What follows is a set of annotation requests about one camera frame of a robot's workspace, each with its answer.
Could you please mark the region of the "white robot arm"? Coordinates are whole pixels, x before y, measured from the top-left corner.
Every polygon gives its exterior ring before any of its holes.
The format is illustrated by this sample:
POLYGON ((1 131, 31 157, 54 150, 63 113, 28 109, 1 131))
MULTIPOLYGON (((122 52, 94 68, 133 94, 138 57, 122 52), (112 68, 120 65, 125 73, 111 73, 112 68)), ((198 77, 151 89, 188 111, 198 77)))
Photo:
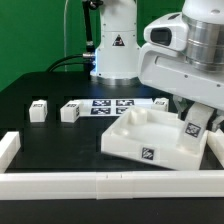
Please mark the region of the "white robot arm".
POLYGON ((142 84, 171 93, 179 113, 189 100, 224 122, 224 0, 185 0, 144 29, 137 43, 136 0, 81 0, 90 77, 107 85, 142 84))

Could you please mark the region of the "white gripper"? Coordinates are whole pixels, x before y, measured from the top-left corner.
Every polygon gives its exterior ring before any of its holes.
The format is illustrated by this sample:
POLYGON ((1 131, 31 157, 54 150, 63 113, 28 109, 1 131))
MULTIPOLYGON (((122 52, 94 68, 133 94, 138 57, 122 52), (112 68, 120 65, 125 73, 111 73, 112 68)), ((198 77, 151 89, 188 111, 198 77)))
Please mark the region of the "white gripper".
MULTIPOLYGON (((197 70, 176 51, 144 44, 138 75, 142 84, 174 95, 178 118, 187 108, 186 99, 224 111, 224 73, 197 70)), ((211 130, 217 131, 223 121, 224 115, 215 114, 211 130)))

